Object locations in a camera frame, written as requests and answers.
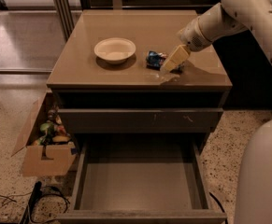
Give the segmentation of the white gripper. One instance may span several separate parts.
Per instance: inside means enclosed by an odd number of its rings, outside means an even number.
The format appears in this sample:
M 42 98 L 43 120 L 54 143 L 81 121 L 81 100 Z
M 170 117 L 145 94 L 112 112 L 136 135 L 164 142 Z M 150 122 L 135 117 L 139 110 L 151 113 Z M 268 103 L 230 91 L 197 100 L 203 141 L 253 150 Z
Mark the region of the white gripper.
M 204 37 L 200 30 L 199 18 L 195 18 L 179 30 L 178 38 L 184 45 L 178 45 L 168 55 L 160 68 L 162 73 L 170 73 L 185 62 L 190 57 L 191 52 L 200 51 L 211 45 L 211 42 Z

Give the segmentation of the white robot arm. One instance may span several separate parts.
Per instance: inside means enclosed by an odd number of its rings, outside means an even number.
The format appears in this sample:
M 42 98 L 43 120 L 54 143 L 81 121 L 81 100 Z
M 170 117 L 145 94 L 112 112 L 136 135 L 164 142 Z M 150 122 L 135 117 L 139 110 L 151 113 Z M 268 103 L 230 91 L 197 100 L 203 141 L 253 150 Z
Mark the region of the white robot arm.
M 169 73 L 191 52 L 245 30 L 251 31 L 272 66 L 272 0 L 221 0 L 180 30 L 183 45 L 173 49 L 161 71 Z M 272 224 L 272 120 L 254 133 L 243 153 L 234 224 Z

